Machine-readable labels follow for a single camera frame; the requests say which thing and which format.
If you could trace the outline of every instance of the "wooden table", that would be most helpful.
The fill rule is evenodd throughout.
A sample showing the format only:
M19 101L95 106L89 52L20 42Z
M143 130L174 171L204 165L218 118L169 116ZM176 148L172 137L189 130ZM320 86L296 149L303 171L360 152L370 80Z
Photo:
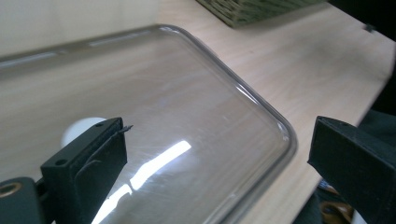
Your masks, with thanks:
M186 29L293 126L297 154L242 223L291 223L320 176L306 161L316 116L358 124L389 77L394 42L328 3L231 29L197 2L162 0Z

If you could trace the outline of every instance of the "light wood surface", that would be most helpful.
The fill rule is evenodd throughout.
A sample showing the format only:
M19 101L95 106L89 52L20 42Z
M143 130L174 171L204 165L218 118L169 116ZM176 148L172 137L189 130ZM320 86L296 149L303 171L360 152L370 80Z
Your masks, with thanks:
M243 223L291 223L319 181L314 169L306 164L316 116L359 123L389 77L394 43L380 34L363 31L360 22L329 4L308 7L234 30L195 1L163 0L157 22L177 25L202 40L293 126L299 141L297 154L242 220ZM0 74L1 143L3 148L8 148L0 148L2 179L21 174L38 179L38 166L59 150L63 130L76 119L108 118L119 113L118 106L125 111L137 107L133 102L113 104L111 97L94 101L94 92L124 87L127 91L119 92L120 97L132 98L131 95L136 94L134 91L140 89L128 89L124 79L131 67L145 75L151 74L150 67L145 67L146 60L130 64L128 57L133 56L128 53L123 54L121 60L112 58L111 54L90 54L82 52L84 60L81 62L66 54L61 56L63 61L55 60L40 72L26 70L25 76L19 74L21 69L13 71L12 68L7 69L6 74ZM172 57L166 55L162 63L166 64ZM166 65L163 68L168 74L176 69ZM107 82L108 74L114 82ZM158 80L150 77L137 75L134 78L143 83L141 90L158 84ZM29 100L24 100L24 94L29 95ZM104 108L100 113L92 113L100 108ZM139 116L155 114L150 108L136 111ZM230 109L230 113L238 117L239 114L234 112L237 111ZM128 117L126 112L120 116ZM171 112L169 116L182 118ZM37 119L40 125L30 125L37 122L32 119ZM61 128L52 131L50 124ZM145 140L144 132L140 134L134 136L134 144ZM15 143L21 139L24 141L22 147L14 149ZM160 145L169 145L163 142L152 144L153 150Z
M291 223L320 179L306 163L316 116L358 124L389 77L394 42L327 3L234 30L194 1L162 0L158 22L201 39L297 132L294 159L242 220Z

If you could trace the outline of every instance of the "transparent plastic sheet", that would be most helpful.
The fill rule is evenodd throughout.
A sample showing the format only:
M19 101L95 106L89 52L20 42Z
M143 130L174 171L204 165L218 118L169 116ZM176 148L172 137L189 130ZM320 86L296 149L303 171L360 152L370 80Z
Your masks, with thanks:
M78 119L134 125L94 223L234 222L296 150L289 123L175 26L3 58L0 71L2 179L39 178Z

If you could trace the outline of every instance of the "black object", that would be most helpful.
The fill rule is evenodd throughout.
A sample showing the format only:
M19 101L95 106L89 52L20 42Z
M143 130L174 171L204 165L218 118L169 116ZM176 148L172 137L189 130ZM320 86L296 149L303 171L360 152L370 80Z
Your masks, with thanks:
M335 7L395 40L396 1L394 0L330 0Z
M28 177L0 183L0 223L91 223L127 162L122 119L93 125Z
M336 119L318 117L308 163L368 223L396 223L396 149Z

